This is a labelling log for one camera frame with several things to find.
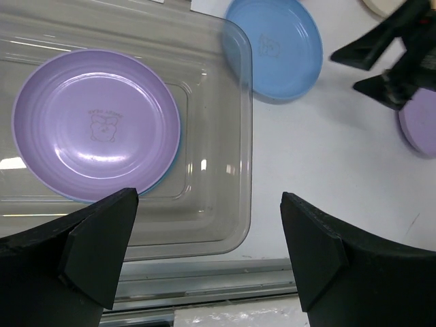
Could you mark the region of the purple plate front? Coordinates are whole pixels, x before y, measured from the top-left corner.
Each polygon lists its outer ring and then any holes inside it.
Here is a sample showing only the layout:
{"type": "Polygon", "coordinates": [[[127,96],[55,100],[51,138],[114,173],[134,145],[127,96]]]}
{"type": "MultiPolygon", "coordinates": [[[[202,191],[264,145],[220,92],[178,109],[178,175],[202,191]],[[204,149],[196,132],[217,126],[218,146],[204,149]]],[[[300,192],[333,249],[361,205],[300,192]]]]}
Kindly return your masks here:
{"type": "Polygon", "coordinates": [[[182,132],[176,101],[150,67],[96,49],[60,54],[31,73],[11,126],[31,173],[79,202],[154,188],[173,167],[182,132]]]}

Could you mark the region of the blue plastic plate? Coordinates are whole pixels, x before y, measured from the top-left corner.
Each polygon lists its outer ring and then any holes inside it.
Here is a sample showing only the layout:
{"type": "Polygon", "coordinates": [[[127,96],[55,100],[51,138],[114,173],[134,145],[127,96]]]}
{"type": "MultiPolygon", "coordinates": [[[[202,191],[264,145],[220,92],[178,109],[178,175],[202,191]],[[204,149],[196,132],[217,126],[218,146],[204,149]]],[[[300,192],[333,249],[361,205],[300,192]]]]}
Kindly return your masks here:
{"type": "Polygon", "coordinates": [[[251,44],[253,90],[264,99],[290,102],[316,83],[323,63],[320,33],[299,1],[233,1],[225,13],[223,50],[241,76],[247,58],[235,27],[251,44]]]}

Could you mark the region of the watermelon pattern ceramic plate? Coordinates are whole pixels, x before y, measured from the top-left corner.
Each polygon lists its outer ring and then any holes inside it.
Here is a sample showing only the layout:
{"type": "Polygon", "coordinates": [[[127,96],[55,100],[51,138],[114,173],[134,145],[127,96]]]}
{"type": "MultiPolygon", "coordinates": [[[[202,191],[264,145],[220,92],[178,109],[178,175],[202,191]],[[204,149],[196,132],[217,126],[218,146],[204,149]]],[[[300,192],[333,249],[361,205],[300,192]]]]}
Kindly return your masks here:
{"type": "Polygon", "coordinates": [[[150,192],[173,169],[181,148],[180,121],[153,123],[126,131],[125,139],[115,126],[91,125],[91,139],[110,150],[110,155],[87,153],[80,147],[57,149],[65,168],[58,193],[79,202],[94,202],[125,187],[138,194],[150,192]]]}

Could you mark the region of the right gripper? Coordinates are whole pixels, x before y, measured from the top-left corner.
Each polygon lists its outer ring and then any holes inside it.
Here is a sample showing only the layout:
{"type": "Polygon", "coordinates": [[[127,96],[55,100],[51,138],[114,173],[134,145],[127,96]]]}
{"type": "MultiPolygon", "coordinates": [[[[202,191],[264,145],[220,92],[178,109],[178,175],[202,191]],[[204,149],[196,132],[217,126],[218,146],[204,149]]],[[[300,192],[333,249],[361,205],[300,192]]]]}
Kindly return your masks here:
{"type": "Polygon", "coordinates": [[[406,1],[381,24],[334,51],[330,60],[369,71],[394,38],[405,53],[383,74],[356,82],[353,89],[400,111],[419,88],[435,90],[435,8],[431,1],[406,1]]]}

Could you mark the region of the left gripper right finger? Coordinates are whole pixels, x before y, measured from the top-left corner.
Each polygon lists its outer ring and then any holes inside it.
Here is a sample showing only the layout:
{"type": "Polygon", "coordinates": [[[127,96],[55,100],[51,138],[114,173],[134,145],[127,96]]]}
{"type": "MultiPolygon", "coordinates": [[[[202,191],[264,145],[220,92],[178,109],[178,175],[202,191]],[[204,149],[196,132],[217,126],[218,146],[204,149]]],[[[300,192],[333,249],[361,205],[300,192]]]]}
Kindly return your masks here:
{"type": "Polygon", "coordinates": [[[435,253],[376,236],[283,193],[281,220],[311,326],[434,326],[435,253]]]}

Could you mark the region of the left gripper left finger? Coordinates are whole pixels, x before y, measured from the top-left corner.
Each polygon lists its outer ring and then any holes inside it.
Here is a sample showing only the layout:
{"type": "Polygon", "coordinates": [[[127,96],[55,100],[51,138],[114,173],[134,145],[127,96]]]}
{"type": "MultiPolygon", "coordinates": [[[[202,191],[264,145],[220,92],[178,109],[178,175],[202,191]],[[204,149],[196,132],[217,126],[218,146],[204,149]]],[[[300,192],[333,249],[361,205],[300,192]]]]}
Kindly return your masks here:
{"type": "Polygon", "coordinates": [[[1,325],[98,326],[113,308],[138,202],[124,188],[1,238],[1,325]]]}

